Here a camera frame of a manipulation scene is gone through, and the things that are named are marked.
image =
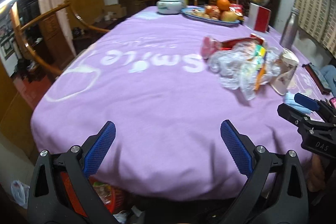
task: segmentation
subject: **purple tablecloth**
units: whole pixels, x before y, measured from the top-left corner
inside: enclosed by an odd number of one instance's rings
[[[190,200],[230,198],[246,176],[238,172],[220,136],[230,119],[237,130],[271,152],[293,149],[301,163],[297,128],[280,118],[283,102],[266,85],[247,102],[227,90],[199,55],[202,38],[248,37],[248,27],[223,27],[149,7],[104,35],[52,85],[31,119],[39,150],[51,153],[81,145],[113,121],[117,135],[96,178],[130,192]],[[279,33],[259,33],[279,47]],[[293,50],[302,63],[308,61]],[[290,91],[324,98],[301,67]]]

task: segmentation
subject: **white plastic bag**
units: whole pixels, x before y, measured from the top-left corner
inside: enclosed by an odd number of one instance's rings
[[[25,185],[19,180],[14,180],[11,185],[11,191],[16,203],[22,206],[23,208],[27,209],[29,186]]]
[[[255,97],[255,84],[257,72],[253,62],[248,61],[254,57],[255,42],[237,43],[232,50],[217,51],[208,59],[212,72],[219,74],[219,82],[225,88],[241,89],[244,97],[251,100]],[[267,49],[265,59],[265,74],[261,78],[261,85],[268,83],[272,77],[280,74],[280,67],[275,63],[280,51],[276,47]]]

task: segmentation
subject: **fruit plate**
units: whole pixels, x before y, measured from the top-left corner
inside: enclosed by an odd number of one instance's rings
[[[226,21],[221,21],[221,20],[208,19],[208,18],[204,18],[204,17],[194,16],[194,15],[190,14],[193,11],[193,9],[195,9],[195,7],[193,7],[193,8],[183,8],[181,10],[181,13],[185,17],[190,18],[192,20],[203,21],[203,22],[207,22],[207,23],[210,23],[210,24],[216,24],[216,25],[221,25],[221,26],[226,26],[226,27],[236,26],[236,25],[239,25],[239,23],[240,23],[239,20],[236,20],[234,22],[226,22]],[[196,9],[200,10],[200,11],[204,11],[203,8],[197,7]]]

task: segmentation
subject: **human hand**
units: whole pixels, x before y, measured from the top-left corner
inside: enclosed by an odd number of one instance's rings
[[[313,154],[313,157],[311,158],[311,169],[309,171],[307,186],[310,192],[324,190],[326,187],[322,162],[320,157],[315,154]]]

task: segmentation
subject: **bottle cap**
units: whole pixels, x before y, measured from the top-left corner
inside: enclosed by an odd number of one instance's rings
[[[300,11],[299,9],[296,9],[296,8],[292,8],[292,13],[294,13],[295,15],[299,15]]]

